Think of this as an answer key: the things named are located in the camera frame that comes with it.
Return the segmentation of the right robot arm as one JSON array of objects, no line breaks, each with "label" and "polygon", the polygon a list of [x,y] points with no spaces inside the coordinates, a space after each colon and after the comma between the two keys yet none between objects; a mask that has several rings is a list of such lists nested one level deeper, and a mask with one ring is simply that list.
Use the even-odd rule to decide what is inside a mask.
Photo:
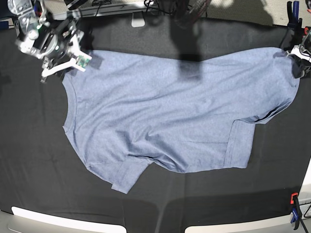
[{"label": "right robot arm", "polygon": [[84,32],[77,28],[75,18],[57,22],[42,0],[9,0],[7,6],[17,17],[18,49],[43,62],[42,83],[68,68],[86,70],[92,57],[81,51]]}]

